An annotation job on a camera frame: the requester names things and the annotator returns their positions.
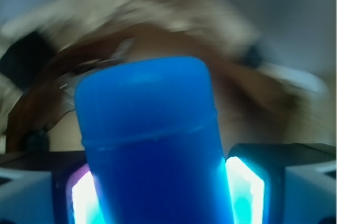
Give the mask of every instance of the blue plastic bottle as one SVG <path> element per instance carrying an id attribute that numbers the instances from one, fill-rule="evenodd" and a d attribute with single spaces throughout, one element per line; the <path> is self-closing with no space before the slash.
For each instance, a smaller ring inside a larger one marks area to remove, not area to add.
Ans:
<path id="1" fill-rule="evenodd" d="M 233 223 L 210 75 L 193 57 L 85 78 L 75 104 L 106 222 Z"/>

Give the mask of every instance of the white light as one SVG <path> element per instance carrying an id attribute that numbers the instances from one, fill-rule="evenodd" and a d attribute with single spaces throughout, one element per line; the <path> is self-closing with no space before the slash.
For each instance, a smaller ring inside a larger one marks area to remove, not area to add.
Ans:
<path id="1" fill-rule="evenodd" d="M 72 188 L 75 224 L 104 224 L 91 172 L 85 173 Z"/>
<path id="2" fill-rule="evenodd" d="M 226 170 L 234 222 L 261 224 L 264 181 L 238 157 L 228 158 Z"/>

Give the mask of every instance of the led light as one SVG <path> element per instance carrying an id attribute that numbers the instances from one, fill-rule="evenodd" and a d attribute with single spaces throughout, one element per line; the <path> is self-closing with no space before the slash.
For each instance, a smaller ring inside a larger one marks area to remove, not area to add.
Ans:
<path id="1" fill-rule="evenodd" d="M 91 172 L 85 173 L 73 186 L 72 200 L 75 224 L 104 224 Z"/>
<path id="2" fill-rule="evenodd" d="M 226 170 L 234 222 L 262 223 L 264 181 L 238 157 L 228 158 Z"/>

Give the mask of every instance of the glowing blue light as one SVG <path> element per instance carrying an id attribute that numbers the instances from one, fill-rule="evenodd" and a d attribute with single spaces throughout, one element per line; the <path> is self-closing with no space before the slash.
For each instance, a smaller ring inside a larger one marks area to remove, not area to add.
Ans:
<path id="1" fill-rule="evenodd" d="M 262 223 L 264 181 L 238 157 L 228 158 L 226 170 L 234 222 Z"/>
<path id="2" fill-rule="evenodd" d="M 72 200 L 75 224 L 104 224 L 91 172 L 85 173 L 73 186 Z"/>

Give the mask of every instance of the blue cylinder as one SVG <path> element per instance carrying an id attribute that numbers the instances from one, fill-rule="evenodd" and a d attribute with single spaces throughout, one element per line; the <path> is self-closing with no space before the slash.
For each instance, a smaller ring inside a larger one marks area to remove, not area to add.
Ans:
<path id="1" fill-rule="evenodd" d="M 193 57 L 98 71 L 75 104 L 106 222 L 233 223 L 211 79 Z"/>

